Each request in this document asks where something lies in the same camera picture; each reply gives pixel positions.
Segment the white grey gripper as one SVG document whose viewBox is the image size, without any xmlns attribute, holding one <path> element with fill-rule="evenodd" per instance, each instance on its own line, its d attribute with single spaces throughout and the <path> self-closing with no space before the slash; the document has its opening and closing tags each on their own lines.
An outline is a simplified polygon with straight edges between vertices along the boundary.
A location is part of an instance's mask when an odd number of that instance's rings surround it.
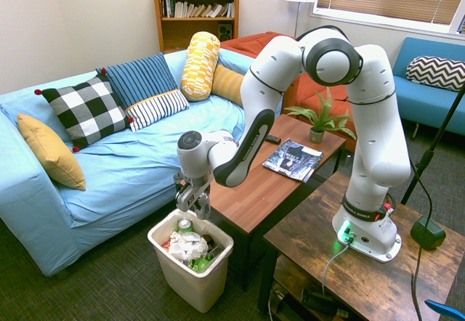
<svg viewBox="0 0 465 321">
<path fill-rule="evenodd" d="M 200 179 L 185 180 L 183 176 L 174 176 L 174 182 L 177 189 L 175 201 L 177 208 L 186 212 L 190 207 L 195 204 L 195 213 L 201 215 L 201 203 L 199 197 L 205 191 L 206 208 L 211 209 L 210 205 L 210 190 L 211 182 L 214 180 L 213 176 L 208 179 L 201 177 Z"/>
</svg>

